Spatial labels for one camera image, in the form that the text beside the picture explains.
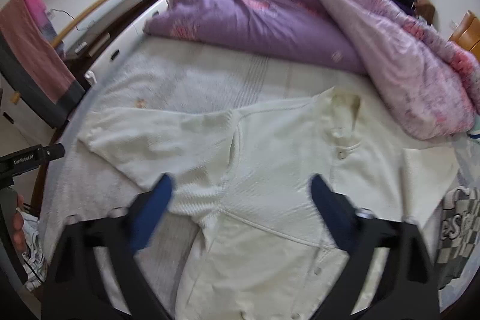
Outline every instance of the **bed sheet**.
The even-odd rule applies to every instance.
[[[66,217],[73,214],[82,219],[104,217],[111,209],[130,204],[140,192],[129,179],[77,142],[77,133],[89,110],[141,105],[190,113],[214,112],[267,100],[313,96],[333,86],[354,91],[366,104],[378,105],[386,111],[364,76],[201,43],[146,37],[131,56],[119,62],[108,77],[88,92],[60,140],[66,156],[49,166],[40,222],[47,259],[53,255]],[[426,148],[432,144],[405,135],[387,111],[378,120],[397,129],[405,140],[405,148]],[[480,145],[466,135],[448,141],[455,146],[466,185],[478,186]],[[432,217],[427,240],[430,248],[436,245],[438,224],[438,216]],[[188,217],[167,213],[151,245],[136,255],[148,282],[170,314],[174,311],[183,266],[197,234],[201,234],[198,226]],[[462,278],[440,293],[442,309],[453,303],[470,283],[480,265],[478,247]],[[97,250],[97,258],[113,305],[126,311],[107,254]]]

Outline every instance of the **pink floral comforter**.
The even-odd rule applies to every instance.
[[[320,0],[392,116],[417,139],[464,132],[480,112],[480,65],[390,0]]]

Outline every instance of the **pink towel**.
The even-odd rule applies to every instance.
[[[32,4],[36,10],[42,7],[38,0]],[[11,0],[0,11],[0,31],[25,71],[57,103],[76,80],[38,29],[25,0]]]
[[[47,6],[43,0],[25,0],[25,5],[39,28],[50,23],[45,14]]]

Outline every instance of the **finger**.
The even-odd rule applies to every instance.
[[[17,251],[23,252],[26,250],[26,243],[25,243],[25,234],[23,231],[17,231],[13,235],[13,243],[15,245],[15,249]]]
[[[23,227],[23,217],[19,212],[16,212],[13,216],[13,227],[15,231],[20,231]]]
[[[25,202],[25,197],[19,194],[17,196],[17,207],[19,208],[22,207],[24,202]]]

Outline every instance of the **white cardigan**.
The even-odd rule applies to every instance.
[[[403,149],[376,120],[384,115],[332,88],[205,115],[91,112],[79,139],[144,190],[172,173],[169,210],[202,229],[177,320],[308,319],[347,259],[311,201],[314,173],[357,207],[384,219],[412,215],[422,226],[457,174],[453,150]],[[382,267],[375,262],[358,309],[369,305]]]

